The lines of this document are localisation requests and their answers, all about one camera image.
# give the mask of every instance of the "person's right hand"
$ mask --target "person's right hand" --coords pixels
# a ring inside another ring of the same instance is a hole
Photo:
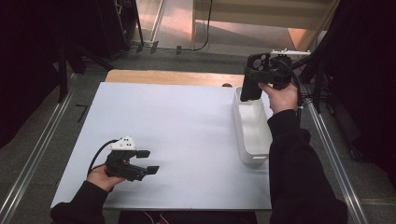
[[[280,91],[262,82],[259,83],[259,87],[268,94],[270,106],[274,114],[288,109],[296,110],[297,88],[291,83],[287,88]]]

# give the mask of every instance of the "white tabletop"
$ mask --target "white tabletop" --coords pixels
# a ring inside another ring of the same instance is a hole
[[[131,135],[138,150],[151,151],[131,164],[160,169],[117,185],[105,208],[271,209],[267,162],[245,165],[239,158],[233,93],[223,87],[101,83],[51,207],[70,202],[105,142]]]

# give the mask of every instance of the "person's left hand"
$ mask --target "person's left hand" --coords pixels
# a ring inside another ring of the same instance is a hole
[[[124,181],[125,178],[116,176],[107,176],[105,173],[106,166],[100,166],[93,169],[87,177],[87,181],[93,183],[101,189],[110,192],[117,184]]]

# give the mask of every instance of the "black sleeve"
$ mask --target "black sleeve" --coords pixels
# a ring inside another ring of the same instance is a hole
[[[84,181],[70,203],[58,203],[50,211],[56,224],[105,223],[102,214],[108,192],[91,182]]]
[[[268,125],[271,223],[347,223],[347,206],[335,198],[295,111],[273,115]]]

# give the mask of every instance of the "black cable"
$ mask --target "black cable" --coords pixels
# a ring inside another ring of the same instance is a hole
[[[198,51],[203,49],[206,46],[207,42],[209,41],[209,24],[210,24],[210,16],[212,15],[212,5],[213,5],[213,0],[210,0],[209,16],[207,17],[207,27],[206,27],[206,41],[200,48],[193,49],[192,51]]]
[[[119,141],[119,140],[111,140],[111,141],[108,141],[108,142],[106,142],[104,145],[102,145],[101,148],[99,148],[99,150],[96,152],[95,156],[93,157],[93,159],[92,159],[92,161],[91,161],[91,165],[90,165],[90,167],[88,168],[88,173],[87,173],[87,175],[89,175],[90,172],[92,171],[93,164],[95,163],[96,158],[97,158],[97,157],[99,156],[99,154],[103,151],[103,149],[104,149],[106,146],[108,146],[109,144],[115,143],[115,142],[117,142],[117,141]]]
[[[322,79],[322,86],[320,92],[324,92],[321,94],[318,99],[320,102],[325,102],[326,105],[329,104],[329,94],[331,94],[331,91],[329,90],[329,80],[326,76]],[[305,104],[311,104],[314,102],[314,94],[313,93],[303,93],[302,94],[303,99],[305,100]]]
[[[301,121],[301,110],[302,110],[302,106],[303,106],[303,98],[301,95],[301,87],[300,87],[300,81],[298,80],[296,74],[294,73],[293,70],[291,70],[291,68],[284,62],[279,61],[280,63],[283,63],[288,69],[289,72],[291,74],[291,77],[293,78],[294,84],[296,85],[297,88],[297,120]]]
[[[315,54],[315,51],[312,52],[310,55],[306,56],[305,58],[301,59],[300,61],[297,61],[296,63],[293,63],[291,65],[291,70],[294,70],[296,68],[299,68],[299,67],[309,63],[313,54]]]

